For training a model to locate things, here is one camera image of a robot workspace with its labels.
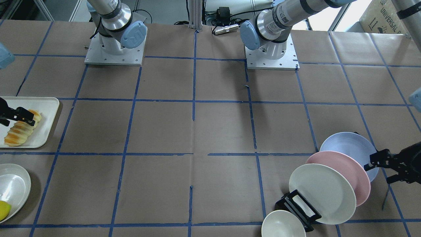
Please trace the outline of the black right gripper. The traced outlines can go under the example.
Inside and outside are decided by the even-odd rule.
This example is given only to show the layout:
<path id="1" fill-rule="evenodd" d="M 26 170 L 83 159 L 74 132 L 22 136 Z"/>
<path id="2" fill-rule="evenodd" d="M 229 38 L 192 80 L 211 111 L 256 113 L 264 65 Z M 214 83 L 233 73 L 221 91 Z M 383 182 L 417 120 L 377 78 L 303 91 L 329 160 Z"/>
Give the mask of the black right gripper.
<path id="1" fill-rule="evenodd" d="M 36 118 L 32 112 L 23 107 L 13 109 L 9 107 L 3 98 L 0 98 L 0 123 L 1 125 L 9 126 L 10 120 L 16 121 L 15 126 L 36 127 Z"/>

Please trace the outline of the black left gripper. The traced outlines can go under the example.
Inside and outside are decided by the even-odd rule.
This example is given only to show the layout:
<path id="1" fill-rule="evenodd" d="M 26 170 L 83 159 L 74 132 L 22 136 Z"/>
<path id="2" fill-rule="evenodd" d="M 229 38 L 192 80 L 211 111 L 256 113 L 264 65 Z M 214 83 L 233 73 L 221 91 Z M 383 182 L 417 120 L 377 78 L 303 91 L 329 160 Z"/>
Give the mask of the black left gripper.
<path id="1" fill-rule="evenodd" d="M 388 184 L 404 181 L 408 184 L 421 183 L 421 143 L 413 144 L 398 154 L 391 154 L 389 149 L 379 150 L 370 155 L 370 164 L 364 165 L 365 171 L 374 168 L 388 168 L 397 171 L 386 178 Z"/>

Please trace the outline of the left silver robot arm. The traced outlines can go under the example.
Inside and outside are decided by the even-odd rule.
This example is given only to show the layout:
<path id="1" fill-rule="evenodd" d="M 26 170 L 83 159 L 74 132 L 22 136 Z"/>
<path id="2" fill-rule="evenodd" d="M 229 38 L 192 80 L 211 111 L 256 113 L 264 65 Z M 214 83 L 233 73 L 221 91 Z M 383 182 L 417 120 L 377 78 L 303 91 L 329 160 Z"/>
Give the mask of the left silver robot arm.
<path id="1" fill-rule="evenodd" d="M 350 0 L 276 0 L 271 8 L 240 25 L 248 63 L 255 68 L 282 69 L 281 59 L 288 53 L 288 39 L 296 23 L 324 9 L 338 9 L 350 3 Z M 420 143 L 394 155 L 388 149 L 375 152 L 362 166 L 365 171 L 394 170 L 396 174 L 386 179 L 388 184 L 397 181 L 420 183 Z"/>

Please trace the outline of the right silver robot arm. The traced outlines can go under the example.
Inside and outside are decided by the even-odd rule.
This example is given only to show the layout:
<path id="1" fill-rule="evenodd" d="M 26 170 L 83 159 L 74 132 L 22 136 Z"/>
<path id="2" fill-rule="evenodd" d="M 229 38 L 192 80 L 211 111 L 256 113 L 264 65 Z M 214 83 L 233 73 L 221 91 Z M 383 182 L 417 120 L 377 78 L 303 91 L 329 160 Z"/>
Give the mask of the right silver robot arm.
<path id="1" fill-rule="evenodd" d="M 96 33 L 102 31 L 124 49 L 137 48 L 145 42 L 146 18 L 133 12 L 120 0 L 89 0 L 87 7 L 96 25 Z M 12 109 L 1 99 L 1 125 L 9 126 L 10 121 L 15 120 L 34 126 L 34 117 L 34 113 L 29 110 L 23 107 Z"/>

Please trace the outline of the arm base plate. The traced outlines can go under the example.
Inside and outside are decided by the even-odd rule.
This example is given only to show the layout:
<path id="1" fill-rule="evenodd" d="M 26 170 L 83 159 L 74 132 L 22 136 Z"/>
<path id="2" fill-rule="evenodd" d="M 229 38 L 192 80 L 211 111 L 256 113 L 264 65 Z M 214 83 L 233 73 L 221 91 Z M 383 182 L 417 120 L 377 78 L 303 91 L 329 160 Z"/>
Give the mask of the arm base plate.
<path id="1" fill-rule="evenodd" d="M 91 39 L 84 63 L 98 66 L 141 66 L 146 39 L 133 49 L 123 47 L 116 39 L 97 33 Z"/>
<path id="2" fill-rule="evenodd" d="M 248 69 L 299 69 L 292 36 L 282 43 L 268 42 L 257 50 L 244 48 Z"/>

